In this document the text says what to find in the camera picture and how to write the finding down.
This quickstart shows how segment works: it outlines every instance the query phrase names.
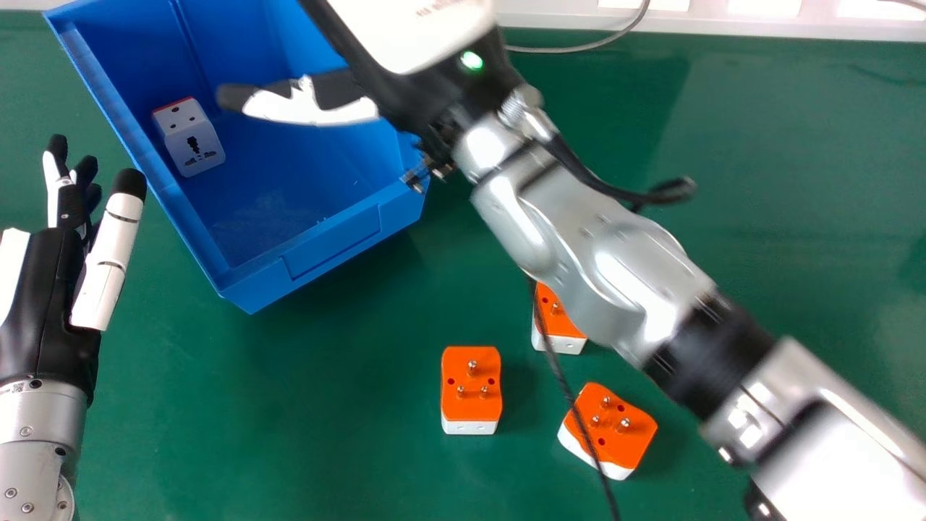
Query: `blue plastic box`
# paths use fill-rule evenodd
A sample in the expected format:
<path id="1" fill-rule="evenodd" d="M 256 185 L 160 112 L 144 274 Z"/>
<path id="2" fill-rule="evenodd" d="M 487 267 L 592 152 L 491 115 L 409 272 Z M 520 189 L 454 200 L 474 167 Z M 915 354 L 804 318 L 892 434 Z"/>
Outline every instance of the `blue plastic box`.
<path id="1" fill-rule="evenodd" d="M 424 197 L 402 181 L 413 172 L 427 186 L 413 136 L 385 121 L 318 129 L 217 107 L 220 83 L 344 67 L 296 0 L 81 0 L 46 18 L 212 286 L 242 310 L 420 217 Z M 188 95 L 227 159 L 183 178 L 151 111 Z"/>

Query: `orange and white plug adapter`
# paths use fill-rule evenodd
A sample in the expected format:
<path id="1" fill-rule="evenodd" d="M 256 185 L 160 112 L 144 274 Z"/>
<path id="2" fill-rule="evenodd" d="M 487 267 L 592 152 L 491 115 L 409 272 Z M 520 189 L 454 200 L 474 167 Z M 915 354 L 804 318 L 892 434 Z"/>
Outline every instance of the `orange and white plug adapter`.
<path id="1" fill-rule="evenodd" d="M 552 289 L 538 282 L 537 291 L 533 295 L 533 305 L 540 310 L 540 316 L 544 319 L 544 327 L 553 352 L 560 354 L 582 352 L 588 337 L 572 323 Z M 534 313 L 531 313 L 531 343 L 534 349 L 546 351 L 540 327 L 537 325 L 537 315 Z"/>
<path id="2" fill-rule="evenodd" d="M 488 435 L 502 417 L 502 356 L 491 346 L 451 346 L 441 357 L 441 426 Z"/>
<path id="3" fill-rule="evenodd" d="M 626 479 L 636 470 L 656 435 L 656 420 L 594 382 L 582 388 L 576 398 L 576 408 L 594 443 L 605 476 Z M 559 427 L 557 438 L 569 452 L 594 467 L 592 454 L 572 410 Z"/>

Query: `green table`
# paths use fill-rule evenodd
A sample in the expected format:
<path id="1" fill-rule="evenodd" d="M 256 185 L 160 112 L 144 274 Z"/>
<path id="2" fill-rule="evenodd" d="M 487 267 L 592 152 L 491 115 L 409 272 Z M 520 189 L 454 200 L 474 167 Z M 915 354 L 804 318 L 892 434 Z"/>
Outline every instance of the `green table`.
<path id="1" fill-rule="evenodd" d="M 649 215 L 772 332 L 799 337 L 923 436 L 924 52 L 633 34 L 515 61 L 609 181 L 694 177 L 695 201 Z M 1 223 L 44 222 L 50 133 L 98 155 L 106 183 L 129 164 L 38 15 L 0 16 L 0 96 Z M 527 285 L 468 192 L 462 179 L 436 185 L 407 233 L 256 316 L 216 296 L 149 204 L 104 340 L 84 521 L 605 518 L 594 473 L 556 441 L 565 406 L 530 346 Z M 441 431 L 451 344 L 502 352 L 493 437 Z M 745 475 L 689 414 L 605 349 L 563 365 L 574 387 L 604 383 L 659 422 L 642 467 L 614 485 L 626 519 L 745 519 Z"/>

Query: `silver robotic arm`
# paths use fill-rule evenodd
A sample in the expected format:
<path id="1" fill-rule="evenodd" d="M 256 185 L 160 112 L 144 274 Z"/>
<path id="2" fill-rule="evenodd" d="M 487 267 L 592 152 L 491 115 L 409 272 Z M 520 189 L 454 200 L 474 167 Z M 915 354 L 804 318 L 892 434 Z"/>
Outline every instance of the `silver robotic arm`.
<path id="1" fill-rule="evenodd" d="M 48 228 L 0 232 L 0 519 L 69 521 L 84 418 L 106 330 L 138 231 L 145 180 L 120 172 L 101 221 L 96 159 L 43 155 Z"/>
<path id="2" fill-rule="evenodd" d="M 653 378 L 725 462 L 749 470 L 753 517 L 926 519 L 926 449 L 795 340 L 765 332 L 582 165 L 508 62 L 492 0 L 299 2 L 349 70 L 313 78 L 310 95 L 295 80 L 228 86 L 223 107 L 274 120 L 299 100 L 316 114 L 368 99 L 420 136 L 428 166 L 466 175 L 505 250 L 585 335 Z M 321 88 L 329 74 L 340 84 Z"/>

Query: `green led indicator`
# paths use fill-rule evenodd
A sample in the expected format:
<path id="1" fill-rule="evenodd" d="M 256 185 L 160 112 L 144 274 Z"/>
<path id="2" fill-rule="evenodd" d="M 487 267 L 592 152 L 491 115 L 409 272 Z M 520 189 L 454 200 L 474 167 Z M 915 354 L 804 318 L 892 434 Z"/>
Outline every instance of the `green led indicator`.
<path id="1" fill-rule="evenodd" d="M 485 65 L 485 62 L 482 61 L 482 57 L 472 51 L 466 51 L 461 54 L 460 63 L 463 64 L 463 67 L 474 71 L 482 70 L 482 66 Z"/>

